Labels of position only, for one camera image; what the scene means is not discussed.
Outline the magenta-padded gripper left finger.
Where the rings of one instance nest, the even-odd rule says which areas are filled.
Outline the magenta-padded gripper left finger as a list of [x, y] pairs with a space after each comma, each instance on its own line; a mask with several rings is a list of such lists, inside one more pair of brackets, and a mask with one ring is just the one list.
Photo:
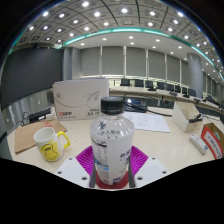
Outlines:
[[94, 187], [96, 170], [92, 147], [87, 147], [76, 157], [68, 157], [55, 175], [84, 188]]

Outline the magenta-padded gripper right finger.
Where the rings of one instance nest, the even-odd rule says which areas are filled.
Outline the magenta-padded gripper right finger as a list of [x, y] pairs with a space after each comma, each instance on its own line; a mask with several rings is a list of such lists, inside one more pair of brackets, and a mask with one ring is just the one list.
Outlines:
[[130, 188], [146, 186], [168, 174], [168, 170], [156, 157], [148, 157], [137, 147], [132, 147], [128, 167]]

